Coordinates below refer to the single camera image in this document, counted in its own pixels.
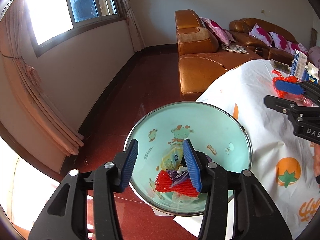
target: window sill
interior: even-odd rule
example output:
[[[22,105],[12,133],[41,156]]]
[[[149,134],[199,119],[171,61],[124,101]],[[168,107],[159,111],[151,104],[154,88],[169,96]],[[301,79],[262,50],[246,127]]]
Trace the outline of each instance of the window sill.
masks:
[[[59,45],[60,43],[66,41],[76,35],[79,35],[81,33],[88,31],[88,30],[92,30],[94,28],[97,28],[97,27],[100,27],[103,25],[107,25],[110,23],[119,22],[119,21],[123,21],[123,20],[125,20],[124,17],[119,17],[119,18],[107,19],[107,20],[102,20],[102,21],[90,23],[87,25],[83,25],[83,26],[68,30],[64,33],[61,33],[61,34],[47,40],[46,42],[44,42],[40,45],[38,45],[38,43],[36,41],[36,37],[34,36],[34,32],[32,29],[32,24],[31,24],[30,19],[28,19],[28,21],[27,21],[27,26],[28,26],[28,31],[30,34],[31,44],[32,44],[33,50],[36,54],[36,57],[38,58],[41,55],[43,55],[44,53],[46,53],[47,51],[49,51],[50,49],[52,49],[53,47]]]

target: person's hand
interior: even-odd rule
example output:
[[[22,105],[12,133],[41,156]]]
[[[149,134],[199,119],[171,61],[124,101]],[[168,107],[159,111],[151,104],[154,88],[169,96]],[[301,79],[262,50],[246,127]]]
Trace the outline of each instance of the person's hand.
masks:
[[[320,175],[320,145],[315,144],[315,158],[313,163],[313,170],[315,172],[315,176],[318,177]]]

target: metal rim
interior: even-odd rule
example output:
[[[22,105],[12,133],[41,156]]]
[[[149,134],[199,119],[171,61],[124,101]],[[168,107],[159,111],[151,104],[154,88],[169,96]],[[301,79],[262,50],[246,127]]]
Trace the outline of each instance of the metal rim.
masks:
[[[244,133],[244,137],[247,141],[247,145],[248,145],[248,148],[249,148],[249,167],[248,167],[248,170],[251,169],[251,166],[252,166],[252,145],[251,145],[251,142],[250,142],[250,139],[249,139],[249,136],[248,136],[248,133],[247,131],[244,129],[244,127],[229,113],[227,113],[226,111],[222,110],[221,108],[217,107],[217,106],[213,106],[213,105],[210,105],[210,104],[207,104],[207,103],[203,103],[203,102],[194,102],[194,101],[182,101],[182,102],[175,102],[175,103],[171,103],[171,104],[168,104],[168,105],[164,105],[164,106],[161,106],[161,107],[158,107],[157,109],[151,111],[150,113],[146,114],[144,117],[142,117],[135,125],[134,127],[131,129],[131,131],[129,132],[125,142],[124,142],[124,148],[123,150],[125,151],[126,150],[126,147],[128,146],[128,141],[129,141],[129,138],[131,137],[132,133],[135,131],[135,129],[137,128],[137,126],[144,120],[146,119],[149,115],[153,114],[155,111],[158,111],[164,107],[167,107],[167,106],[172,106],[172,105],[177,105],[177,104],[185,104],[185,103],[193,103],[193,104],[201,104],[201,105],[206,105],[206,106],[210,106],[210,107],[213,107],[221,112],[223,112],[224,114],[228,115],[229,117],[231,117],[231,119],[239,126],[239,128],[242,130],[242,132]],[[169,211],[169,210],[165,210],[165,209],[162,209],[160,207],[157,207],[156,205],[156,202],[152,201],[152,200],[149,200],[149,199],[146,199],[144,197],[144,194],[140,192],[140,190],[138,189],[138,187],[136,186],[136,184],[134,183],[134,181],[132,179],[130,179],[130,183],[129,183],[131,189],[134,191],[134,193],[143,201],[145,202],[146,204],[148,204],[149,206],[151,206],[152,208],[162,212],[162,213],[165,213],[165,214],[168,214],[168,215],[173,215],[173,216],[182,216],[182,217],[191,217],[191,216],[200,216],[200,215],[203,215],[204,214],[204,211],[202,212],[194,212],[194,213],[179,213],[179,212],[172,212],[172,211]],[[231,197],[228,198],[228,202],[230,202],[231,200],[233,199],[233,195]]]

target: window frame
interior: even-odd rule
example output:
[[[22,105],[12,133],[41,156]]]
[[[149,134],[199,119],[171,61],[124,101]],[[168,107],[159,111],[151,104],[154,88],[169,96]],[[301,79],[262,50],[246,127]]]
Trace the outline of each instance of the window frame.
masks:
[[[114,2],[116,14],[102,16],[101,9],[100,9],[100,7],[98,7],[98,9],[99,9],[99,10],[97,9],[98,17],[92,18],[94,20],[87,19],[87,20],[80,21],[80,22],[76,23],[74,21],[74,15],[72,12],[70,0],[67,0],[69,14],[70,14],[70,9],[71,9],[71,13],[72,13],[72,14],[70,14],[70,18],[71,18],[71,22],[73,25],[73,29],[68,30],[64,33],[61,33],[55,37],[52,37],[51,39],[41,43],[40,45],[38,44],[38,42],[36,40],[36,36],[33,31],[32,23],[31,23],[29,8],[28,8],[28,5],[26,4],[26,6],[24,6],[24,16],[26,19],[27,30],[29,32],[31,45],[33,47],[34,53],[36,54],[36,57],[37,58],[40,57],[41,55],[43,55],[44,53],[46,53],[50,49],[59,45],[60,43],[66,41],[76,35],[84,33],[88,30],[92,30],[94,28],[97,28],[97,27],[100,27],[103,25],[107,25],[110,23],[125,20],[124,6],[123,6],[122,1],[121,0],[113,0],[113,2]],[[94,3],[97,8],[97,3],[99,4],[99,0],[94,0]]]

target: white tablecloth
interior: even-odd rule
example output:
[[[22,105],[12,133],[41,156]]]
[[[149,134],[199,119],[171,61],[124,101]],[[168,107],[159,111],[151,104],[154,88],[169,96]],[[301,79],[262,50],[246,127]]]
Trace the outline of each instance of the white tablecloth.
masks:
[[[252,143],[252,172],[284,217],[293,239],[306,227],[320,205],[319,185],[313,172],[313,144],[293,135],[287,115],[266,108],[263,98],[277,96],[269,60],[252,60],[215,80],[197,100],[236,117]],[[232,237],[229,211],[226,239]],[[197,236],[202,217],[175,220]]]

